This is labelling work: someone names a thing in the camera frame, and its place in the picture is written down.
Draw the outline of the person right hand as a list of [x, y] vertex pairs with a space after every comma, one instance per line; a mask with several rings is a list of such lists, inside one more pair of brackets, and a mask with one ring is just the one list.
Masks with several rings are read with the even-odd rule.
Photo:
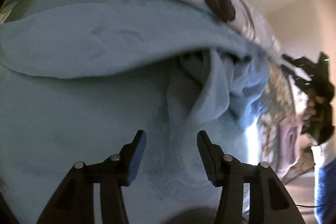
[[303, 125], [305, 128], [314, 128], [332, 124], [330, 104], [326, 98], [321, 96], [311, 97], [306, 102], [303, 111]]

